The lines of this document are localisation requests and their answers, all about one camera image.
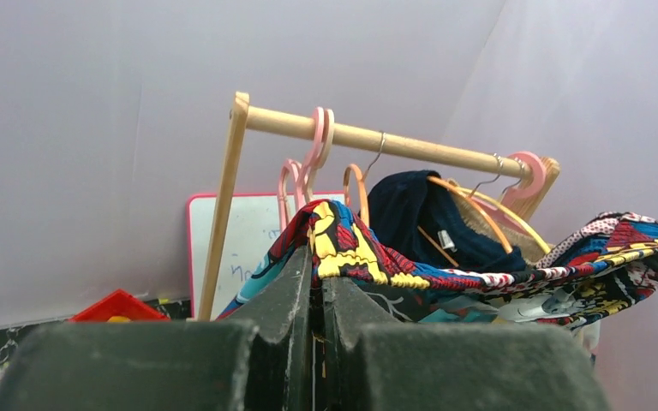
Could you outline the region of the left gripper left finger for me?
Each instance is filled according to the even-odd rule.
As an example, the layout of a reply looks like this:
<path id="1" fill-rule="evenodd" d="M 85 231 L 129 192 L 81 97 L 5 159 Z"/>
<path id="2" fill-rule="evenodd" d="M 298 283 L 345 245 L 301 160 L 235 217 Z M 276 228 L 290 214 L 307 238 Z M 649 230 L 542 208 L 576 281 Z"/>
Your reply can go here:
<path id="1" fill-rule="evenodd" d="M 40 328 L 0 382 L 0 410 L 309 410 L 310 268 L 298 248 L 218 321 Z"/>

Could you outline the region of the orange wooden hanger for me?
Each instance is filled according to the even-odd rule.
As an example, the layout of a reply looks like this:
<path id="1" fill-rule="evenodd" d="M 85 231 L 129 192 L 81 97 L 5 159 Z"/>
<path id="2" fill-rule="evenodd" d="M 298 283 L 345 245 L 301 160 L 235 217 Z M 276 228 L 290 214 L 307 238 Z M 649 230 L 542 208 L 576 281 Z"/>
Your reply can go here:
<path id="1" fill-rule="evenodd" d="M 380 133 L 380 148 L 377 151 L 374 159 L 368 164 L 365 169 L 361 169 L 357 164 L 349 164 L 344 170 L 343 176 L 343 190 L 344 190 L 344 204 L 348 207 L 351 207 L 352 197 L 350 194 L 350 182 L 354 181 L 357 187 L 358 199 L 359 199 L 359 218 L 367 226 L 370 226 L 370 215 L 369 215 L 369 204 L 368 204 L 368 190 L 366 185 L 366 179 L 369 174 L 369 171 L 380 159 L 384 152 L 386 144 L 386 133 L 382 131 Z"/>

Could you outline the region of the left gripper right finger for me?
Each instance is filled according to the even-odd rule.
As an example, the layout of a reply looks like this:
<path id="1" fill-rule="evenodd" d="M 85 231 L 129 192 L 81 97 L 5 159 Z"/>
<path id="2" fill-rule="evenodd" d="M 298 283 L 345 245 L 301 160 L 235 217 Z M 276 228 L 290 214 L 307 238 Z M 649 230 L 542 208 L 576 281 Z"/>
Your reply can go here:
<path id="1" fill-rule="evenodd" d="M 344 277 L 322 297 L 332 410 L 609 409 L 557 326 L 403 323 Z"/>

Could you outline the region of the comic print shorts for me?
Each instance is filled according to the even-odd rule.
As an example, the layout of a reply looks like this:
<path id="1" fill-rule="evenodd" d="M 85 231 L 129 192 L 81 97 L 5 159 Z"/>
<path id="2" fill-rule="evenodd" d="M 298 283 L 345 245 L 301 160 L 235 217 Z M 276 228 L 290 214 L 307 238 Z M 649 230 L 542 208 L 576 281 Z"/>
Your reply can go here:
<path id="1" fill-rule="evenodd" d="M 658 272 L 658 220 L 603 212 L 521 271 L 475 272 L 412 261 L 382 244 L 347 206 L 315 200 L 304 206 L 268 249 L 260 269 L 222 311 L 226 318 L 271 283 L 301 246 L 311 283 L 348 277 L 381 290 L 409 289 L 431 310 L 426 322 L 539 322 L 570 330 L 591 325 L 650 297 Z"/>

